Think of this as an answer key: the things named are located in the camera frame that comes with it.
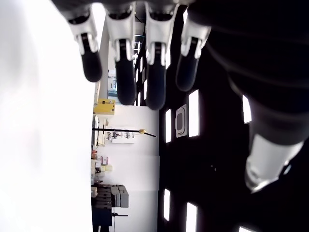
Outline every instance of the rectangular light panel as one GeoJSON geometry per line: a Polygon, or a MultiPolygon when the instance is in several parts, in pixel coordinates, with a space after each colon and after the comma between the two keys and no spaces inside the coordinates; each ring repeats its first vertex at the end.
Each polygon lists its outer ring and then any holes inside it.
{"type": "Polygon", "coordinates": [[[140,72],[143,71],[143,57],[140,58],[140,72]]]}
{"type": "Polygon", "coordinates": [[[137,96],[137,101],[138,101],[138,106],[140,106],[140,92],[139,92],[139,94],[138,94],[138,96],[137,96]]]}
{"type": "Polygon", "coordinates": [[[185,231],[197,231],[197,207],[191,203],[187,204],[187,222],[185,226],[185,231]]]}
{"type": "Polygon", "coordinates": [[[165,112],[165,142],[171,141],[171,110],[165,112]]]}
{"type": "Polygon", "coordinates": [[[189,95],[189,137],[199,135],[198,89],[189,95]]]}
{"type": "Polygon", "coordinates": [[[243,122],[249,123],[251,122],[251,110],[249,101],[245,96],[242,96],[242,108],[243,108],[243,122]]]}
{"type": "Polygon", "coordinates": [[[136,83],[139,81],[139,69],[136,70],[136,83]]]}
{"type": "Polygon", "coordinates": [[[170,200],[170,191],[167,189],[164,190],[164,208],[163,208],[163,216],[169,221],[169,200],[170,200]]]}
{"type": "Polygon", "coordinates": [[[147,97],[147,80],[144,82],[144,100],[146,100],[147,97]]]}
{"type": "Polygon", "coordinates": [[[244,227],[240,226],[239,227],[239,232],[254,232],[254,231],[248,230],[247,228],[244,228],[244,227]]]}

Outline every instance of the white wall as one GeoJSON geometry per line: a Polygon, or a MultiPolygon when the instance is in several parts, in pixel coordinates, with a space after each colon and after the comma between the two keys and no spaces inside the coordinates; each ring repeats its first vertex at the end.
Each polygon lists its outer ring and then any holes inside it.
{"type": "Polygon", "coordinates": [[[0,31],[0,231],[92,232],[95,84],[78,45],[50,0],[0,1],[0,31]]]}
{"type": "MultiPolygon", "coordinates": [[[[114,116],[107,117],[109,126],[128,126],[159,134],[159,113],[148,107],[115,106],[114,116]]],[[[106,184],[123,184],[129,192],[129,208],[115,208],[117,232],[155,232],[157,225],[157,191],[159,190],[158,138],[137,135],[134,144],[107,144],[97,148],[109,157],[112,172],[106,172],[106,184]]]]}

